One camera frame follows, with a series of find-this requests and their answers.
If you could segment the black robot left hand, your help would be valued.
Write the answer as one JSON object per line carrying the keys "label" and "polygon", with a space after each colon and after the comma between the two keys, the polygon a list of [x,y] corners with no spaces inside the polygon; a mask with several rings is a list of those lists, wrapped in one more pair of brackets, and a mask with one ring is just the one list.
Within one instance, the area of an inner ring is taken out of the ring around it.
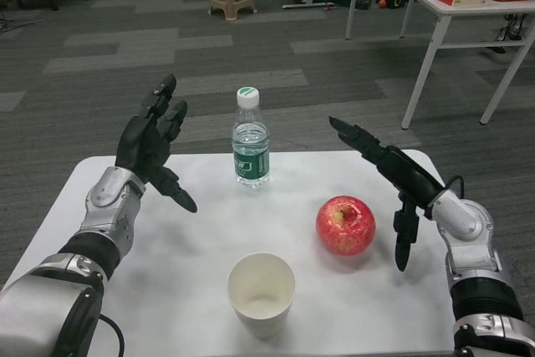
{"label": "black robot left hand", "polygon": [[179,185],[179,177],[165,163],[171,155],[171,143],[181,132],[188,104],[179,99],[170,106],[177,79],[168,74],[145,97],[140,112],[125,127],[116,151],[115,165],[134,173],[143,183],[150,183],[162,196],[168,196],[189,212],[197,205]]}

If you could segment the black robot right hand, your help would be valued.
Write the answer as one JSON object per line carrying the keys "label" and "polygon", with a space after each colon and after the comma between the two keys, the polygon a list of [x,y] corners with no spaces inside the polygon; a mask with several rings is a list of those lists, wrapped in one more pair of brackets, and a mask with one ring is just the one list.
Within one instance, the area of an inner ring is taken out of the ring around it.
{"label": "black robot right hand", "polygon": [[410,257],[411,245],[416,243],[419,217],[416,210],[425,211],[445,187],[394,145],[383,147],[380,140],[358,125],[329,117],[338,137],[374,165],[377,171],[399,192],[402,208],[395,212],[393,227],[397,233],[395,263],[403,272]]}

